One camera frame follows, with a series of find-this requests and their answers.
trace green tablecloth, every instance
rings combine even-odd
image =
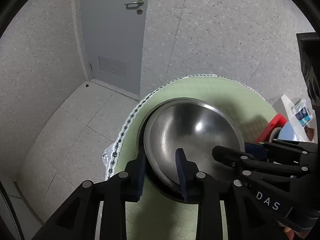
[[[254,141],[276,115],[257,92],[216,75],[192,75],[169,82],[146,96],[132,111],[114,144],[106,179],[123,171],[137,156],[137,134],[147,113],[159,103],[179,97],[197,98],[228,115],[245,141]],[[161,195],[145,179],[138,203],[126,203],[128,240],[191,239],[196,236],[197,205],[175,202]]]

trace metal bowl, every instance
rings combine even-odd
[[[212,149],[220,145],[244,151],[242,136],[231,121],[218,109],[193,98],[175,98],[160,105],[146,124],[143,145],[154,173],[176,192],[180,192],[177,148],[183,148],[200,171],[223,182],[235,178],[234,170],[216,162]]]

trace gray door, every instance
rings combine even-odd
[[[81,0],[81,18],[93,76],[136,95],[148,0]]]

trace white lettering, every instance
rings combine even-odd
[[[264,201],[264,203],[268,203],[268,205],[269,205],[269,203],[270,203],[270,198],[267,198],[267,199]]]
[[[260,191],[258,191],[258,194],[256,196],[257,199],[261,199],[262,198],[262,193]]]
[[[279,202],[276,202],[276,203],[274,204],[274,207],[272,207],[272,208],[273,208],[274,210],[277,210],[279,206],[280,206],[280,203],[279,203]]]

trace door handle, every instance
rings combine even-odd
[[[138,4],[139,6],[142,6],[144,4],[143,0],[139,0],[137,2],[127,2],[124,5],[128,6],[129,4]]]

